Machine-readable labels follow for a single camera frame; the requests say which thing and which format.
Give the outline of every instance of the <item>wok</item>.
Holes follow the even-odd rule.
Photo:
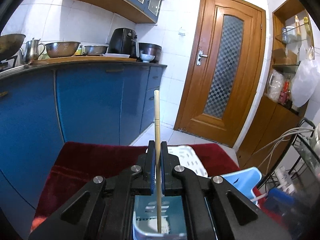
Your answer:
[[[16,54],[25,37],[24,34],[20,33],[0,36],[0,62]]]

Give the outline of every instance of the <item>red velvet cloth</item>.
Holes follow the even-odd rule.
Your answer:
[[[190,145],[201,160],[208,176],[238,171],[238,166],[217,144]],[[147,147],[94,145],[67,142],[61,149],[41,193],[31,230],[56,211],[84,184],[97,175],[118,175],[134,165]],[[256,196],[260,195],[254,188]]]

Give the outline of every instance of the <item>cardboard box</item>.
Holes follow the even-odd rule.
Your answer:
[[[297,63],[297,55],[291,50],[288,50],[288,55],[286,55],[284,49],[275,49],[272,56],[275,65],[296,65]]]

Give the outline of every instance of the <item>drawer handle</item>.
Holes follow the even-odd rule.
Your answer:
[[[0,93],[0,98],[1,98],[1,97],[4,97],[4,96],[7,95],[8,93],[9,93],[9,91],[4,91],[4,92]]]
[[[124,70],[124,68],[111,68],[111,69],[106,69],[106,72],[107,73],[110,73],[110,72],[122,72]]]

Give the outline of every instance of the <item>kitchen countertop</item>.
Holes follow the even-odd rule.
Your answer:
[[[21,65],[21,66],[4,70],[0,72],[0,80],[14,76],[14,75],[22,74],[25,72],[38,70],[38,69],[51,68],[51,67],[57,68],[59,66],[73,65],[73,64],[79,64],[79,63],[95,64],[95,63],[101,63],[101,62],[112,63],[113,66],[116,64],[116,65],[143,65],[145,67],[167,67],[167,65],[162,65],[162,64],[137,62],[135,59],[132,59],[132,58],[98,57],[98,56],[60,57],[60,58],[36,60],[36,61],[33,61],[30,65]]]

